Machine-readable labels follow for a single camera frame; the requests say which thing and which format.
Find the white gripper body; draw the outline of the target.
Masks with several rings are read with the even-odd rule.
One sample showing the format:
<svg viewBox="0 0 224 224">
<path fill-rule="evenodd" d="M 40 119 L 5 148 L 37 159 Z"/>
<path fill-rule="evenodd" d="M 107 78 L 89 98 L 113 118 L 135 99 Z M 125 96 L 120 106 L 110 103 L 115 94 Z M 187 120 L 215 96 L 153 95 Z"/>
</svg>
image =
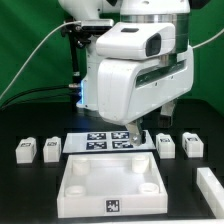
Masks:
<svg viewBox="0 0 224 224">
<path fill-rule="evenodd" d="M 177 68 L 160 73 L 158 58 L 104 59 L 98 69 L 98 111 L 107 122 L 126 125 L 188 92 L 193 49 L 177 55 Z"/>
</svg>

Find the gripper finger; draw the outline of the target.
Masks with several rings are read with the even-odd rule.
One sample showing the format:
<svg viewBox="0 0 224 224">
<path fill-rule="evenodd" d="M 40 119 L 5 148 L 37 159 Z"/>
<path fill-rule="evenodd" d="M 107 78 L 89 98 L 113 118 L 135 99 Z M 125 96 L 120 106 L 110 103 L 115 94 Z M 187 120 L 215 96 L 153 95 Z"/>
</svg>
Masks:
<svg viewBox="0 0 224 224">
<path fill-rule="evenodd" d="M 126 125 L 129 132 L 129 140 L 132 145 L 140 146 L 142 144 L 142 128 L 139 120 L 132 121 Z"/>
<path fill-rule="evenodd" d="M 169 128 L 172 125 L 175 106 L 176 102 L 170 101 L 161 107 L 159 118 L 159 126 L 161 128 Z"/>
</svg>

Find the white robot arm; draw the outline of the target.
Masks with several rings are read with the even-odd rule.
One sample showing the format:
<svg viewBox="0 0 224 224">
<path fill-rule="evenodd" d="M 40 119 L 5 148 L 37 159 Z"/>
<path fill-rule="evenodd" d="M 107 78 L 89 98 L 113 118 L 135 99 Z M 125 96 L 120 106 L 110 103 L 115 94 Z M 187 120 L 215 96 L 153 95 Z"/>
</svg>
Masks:
<svg viewBox="0 0 224 224">
<path fill-rule="evenodd" d="M 157 108 L 171 116 L 174 100 L 192 88 L 189 14 L 211 0 L 58 1 L 87 54 L 77 106 L 125 126 L 141 145 L 141 118 Z"/>
</svg>

